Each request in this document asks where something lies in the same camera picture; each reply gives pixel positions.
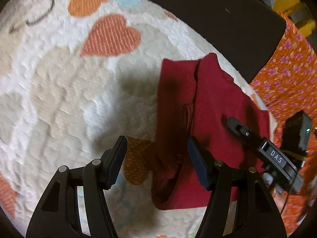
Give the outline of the dark red fleece garment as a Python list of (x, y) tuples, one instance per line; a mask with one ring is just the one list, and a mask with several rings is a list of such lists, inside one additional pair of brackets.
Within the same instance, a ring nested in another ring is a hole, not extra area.
[(164, 59), (158, 84), (155, 147), (148, 160), (157, 209), (207, 205), (210, 193), (199, 183), (187, 151), (189, 138), (230, 167), (262, 170), (262, 161), (227, 127), (234, 117), (260, 136), (269, 137), (269, 113), (223, 71), (216, 54), (196, 61)]

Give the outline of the orange floral fabric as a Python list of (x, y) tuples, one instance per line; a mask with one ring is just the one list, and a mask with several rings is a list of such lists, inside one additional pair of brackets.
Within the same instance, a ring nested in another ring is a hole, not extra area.
[[(285, 32), (266, 65), (251, 81), (252, 88), (260, 96), (278, 123), (274, 143), (282, 143), (285, 121), (303, 110), (316, 128), (316, 53), (307, 40), (286, 16)], [(289, 197), (282, 218), (286, 232), (292, 234), (299, 226), (298, 218), (309, 198), (308, 186), (316, 178), (316, 135), (311, 134), (308, 143), (308, 159), (301, 169), (304, 178), (302, 189)]]

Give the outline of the black cushion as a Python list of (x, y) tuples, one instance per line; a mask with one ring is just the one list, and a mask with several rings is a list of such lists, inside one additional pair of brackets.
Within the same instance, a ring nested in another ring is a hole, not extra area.
[(250, 83), (279, 44), (286, 21), (260, 0), (150, 0), (211, 43)]

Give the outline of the patchwork quilted bed cover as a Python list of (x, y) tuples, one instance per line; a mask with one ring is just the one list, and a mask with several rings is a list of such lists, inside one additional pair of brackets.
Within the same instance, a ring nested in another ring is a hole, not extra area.
[(57, 168), (82, 167), (125, 135), (153, 141), (163, 59), (215, 53), (150, 0), (1, 0), (1, 209), (25, 235)]

